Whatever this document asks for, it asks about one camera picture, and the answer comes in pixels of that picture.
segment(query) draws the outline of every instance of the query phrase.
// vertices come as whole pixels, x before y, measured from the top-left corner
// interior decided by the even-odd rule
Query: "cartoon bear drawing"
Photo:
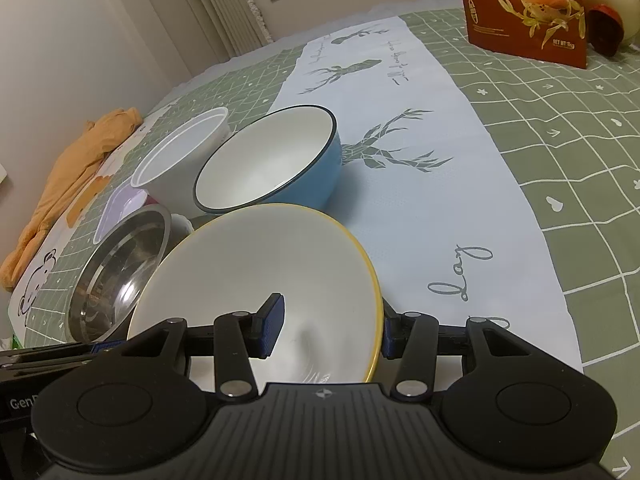
[[[40,290],[40,287],[47,281],[47,274],[53,268],[56,263],[56,250],[49,251],[44,256],[42,265],[33,271],[33,274],[27,282],[27,288],[24,291],[24,296],[20,298],[20,305],[18,306],[18,316],[24,316],[24,325],[27,326],[27,313],[33,304],[33,300],[36,299],[36,295]]]

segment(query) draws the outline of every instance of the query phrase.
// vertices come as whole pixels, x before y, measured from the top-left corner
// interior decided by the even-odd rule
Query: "blue bowl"
[[[321,210],[341,165],[340,137],[329,110],[283,108],[244,127],[211,155],[196,178],[193,198],[216,215],[269,202]]]

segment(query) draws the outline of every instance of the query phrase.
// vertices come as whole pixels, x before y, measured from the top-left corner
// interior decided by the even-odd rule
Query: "orange cloth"
[[[78,200],[74,202],[74,204],[69,209],[69,212],[66,214],[66,225],[68,227],[73,227],[75,223],[80,218],[82,211],[90,204],[91,200],[93,200],[98,193],[100,193],[107,184],[111,180],[111,175],[108,176],[97,176],[89,184],[84,188],[82,194],[78,197]]]
[[[94,176],[106,156],[142,124],[135,108],[114,110],[96,123],[87,121],[84,132],[58,157],[47,178],[31,221],[22,230],[17,247],[0,266],[0,284],[13,290],[36,255],[47,233]]]

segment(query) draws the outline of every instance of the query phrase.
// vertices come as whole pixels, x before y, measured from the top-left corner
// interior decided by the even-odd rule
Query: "black bowl rim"
[[[329,138],[327,139],[326,144],[318,152],[316,157],[310,163],[308,163],[300,172],[298,172],[296,175],[291,177],[284,184],[278,186],[276,189],[273,189],[270,192],[268,192],[268,193],[266,193],[266,194],[264,194],[264,195],[262,195],[262,196],[260,196],[258,198],[255,198],[253,200],[249,200],[249,202],[245,202],[243,204],[239,204],[239,205],[235,205],[235,206],[231,206],[231,207],[227,207],[227,208],[222,208],[222,209],[210,208],[210,207],[205,206],[204,204],[201,204],[200,201],[198,200],[198,196],[196,194],[196,186],[198,185],[198,180],[200,179],[200,174],[202,173],[202,170],[204,170],[206,165],[209,163],[211,158],[218,152],[218,150],[220,150],[222,148],[222,146],[224,146],[226,143],[228,143],[230,140],[232,140],[237,134],[239,134],[242,130],[244,130],[248,126],[251,126],[252,124],[257,123],[258,121],[263,120],[265,117],[268,117],[270,115],[283,112],[284,110],[290,110],[292,108],[320,108],[321,110],[324,110],[327,114],[329,114],[329,117],[331,117],[331,121],[332,121],[331,134],[329,135]],[[287,106],[286,108],[280,108],[279,110],[276,110],[276,111],[273,111],[273,112],[271,112],[269,114],[263,115],[262,117],[256,119],[252,123],[247,124],[247,126],[242,128],[241,130],[238,130],[235,134],[233,134],[225,142],[223,142],[222,145],[215,152],[211,153],[211,155],[209,156],[207,161],[204,163],[203,167],[200,168],[200,171],[198,172],[198,176],[196,177],[196,180],[193,183],[193,201],[196,203],[196,205],[203,212],[209,213],[209,214],[214,214],[214,215],[222,215],[224,213],[230,213],[232,211],[235,211],[236,209],[241,209],[243,207],[248,207],[250,205],[258,204],[258,203],[262,202],[263,200],[266,200],[266,199],[272,197],[273,195],[275,195],[276,193],[280,192],[281,190],[283,190],[284,188],[286,188],[290,184],[293,184],[297,179],[299,179],[302,175],[304,175],[318,160],[320,160],[320,158],[324,155],[326,150],[329,149],[329,146],[331,145],[331,143],[335,139],[336,132],[337,132],[337,121],[335,120],[335,115],[332,113],[331,110],[329,110],[328,108],[325,108],[323,106],[320,106],[320,105],[294,105],[294,106]]]

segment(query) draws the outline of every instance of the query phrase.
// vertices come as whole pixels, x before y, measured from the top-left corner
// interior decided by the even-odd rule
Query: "blue gripper pad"
[[[113,348],[114,346],[118,346],[120,343],[124,343],[124,339],[119,339],[117,341],[104,341],[101,343],[95,343],[91,348],[92,354],[97,354],[100,350],[104,350],[107,348]]]
[[[386,358],[390,357],[394,353],[394,340],[391,337],[391,320],[387,317],[385,317],[383,323],[380,353]]]
[[[262,330],[258,346],[260,354],[268,357],[276,346],[280,330],[284,325],[284,296],[277,292],[270,295],[255,317],[262,319]]]

